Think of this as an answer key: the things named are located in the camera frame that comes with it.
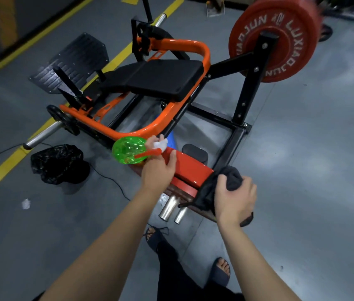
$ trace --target trash bin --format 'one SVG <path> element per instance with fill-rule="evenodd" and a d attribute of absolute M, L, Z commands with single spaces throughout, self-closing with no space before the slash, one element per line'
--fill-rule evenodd
<path fill-rule="evenodd" d="M 32 172 L 42 181 L 58 185 L 62 182 L 79 184 L 90 172 L 89 163 L 83 160 L 83 152 L 74 145 L 63 144 L 36 152 L 30 157 Z"/>

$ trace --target red weight plate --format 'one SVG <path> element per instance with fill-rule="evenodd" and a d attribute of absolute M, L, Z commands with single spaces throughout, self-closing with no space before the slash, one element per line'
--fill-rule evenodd
<path fill-rule="evenodd" d="M 251 52 L 262 31 L 279 35 L 263 82 L 287 79 L 310 60 L 321 33 L 322 17 L 313 0 L 257 0 L 235 23 L 230 57 Z"/>

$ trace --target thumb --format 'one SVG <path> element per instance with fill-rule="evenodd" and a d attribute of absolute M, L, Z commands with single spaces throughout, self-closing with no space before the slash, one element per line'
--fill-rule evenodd
<path fill-rule="evenodd" d="M 216 192 L 221 192 L 226 190 L 227 177 L 224 174 L 220 174 L 217 177 Z"/>
<path fill-rule="evenodd" d="M 175 173 L 176 171 L 176 163 L 177 163 L 177 152 L 175 150 L 171 151 L 170 153 L 170 159 L 169 163 L 167 164 L 167 167 Z"/>

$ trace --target black padded seat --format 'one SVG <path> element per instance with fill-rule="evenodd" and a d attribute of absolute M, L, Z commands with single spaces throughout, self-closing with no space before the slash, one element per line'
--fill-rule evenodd
<path fill-rule="evenodd" d="M 182 101 L 203 74 L 202 61 L 158 59 L 124 65 L 105 73 L 104 91 Z"/>

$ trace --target orange metal frame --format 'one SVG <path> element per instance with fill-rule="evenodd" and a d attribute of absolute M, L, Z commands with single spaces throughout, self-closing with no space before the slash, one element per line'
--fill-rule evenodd
<path fill-rule="evenodd" d="M 170 102 L 164 108 L 163 112 L 149 125 L 146 127 L 128 133 L 121 133 L 114 131 L 113 129 L 103 125 L 100 123 L 103 116 L 110 111 L 116 104 L 122 101 L 129 93 L 122 93 L 119 97 L 112 100 L 110 103 L 105 105 L 101 108 L 95 115 L 93 115 L 93 119 L 89 118 L 89 110 L 84 110 L 84 108 L 80 108 L 76 110 L 72 107 L 68 107 L 65 105 L 60 105 L 60 109 L 75 117 L 78 121 L 86 124 L 87 126 L 93 128 L 94 130 L 102 133 L 105 136 L 110 137 L 113 140 L 118 140 L 121 137 L 125 136 L 139 136 L 142 138 L 149 138 L 152 135 L 158 135 L 163 131 L 174 116 L 178 113 L 180 108 L 184 105 L 185 101 L 191 96 L 194 90 L 198 87 L 202 79 L 206 76 L 209 68 L 210 68 L 210 50 L 206 46 L 206 44 L 198 41 L 193 40 L 175 40 L 175 39 L 162 39 L 162 40 L 155 40 L 150 38 L 150 49 L 149 50 L 158 50 L 155 55 L 153 55 L 148 61 L 159 59 L 163 56 L 168 50 L 177 50 L 177 51 L 184 51 L 184 52 L 194 52 L 203 56 L 203 74 L 197 81 L 197 83 L 192 87 L 190 92 L 185 96 L 185 98 L 180 102 Z"/>

